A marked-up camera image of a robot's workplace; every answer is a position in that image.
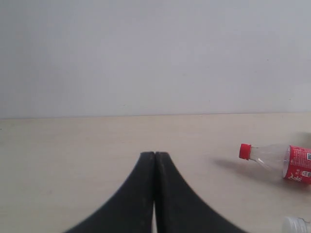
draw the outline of white wall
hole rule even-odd
[[[311,111],[309,0],[0,0],[0,118]]]

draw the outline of table surface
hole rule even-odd
[[[0,120],[0,232],[61,233],[99,208],[142,151],[167,151],[208,205],[250,233],[311,219],[311,188],[238,158],[241,143],[311,148],[311,114]]]

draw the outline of red label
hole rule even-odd
[[[290,146],[290,160],[284,178],[311,184],[311,149]]]

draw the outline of clear plastic bottle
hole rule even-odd
[[[285,217],[282,233],[311,233],[311,224],[299,217]]]
[[[259,163],[279,177],[311,183],[311,149],[289,145],[252,147],[241,144],[239,157]]]

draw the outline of red bottle cap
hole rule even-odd
[[[252,145],[241,144],[239,158],[249,160],[251,149],[252,149]]]

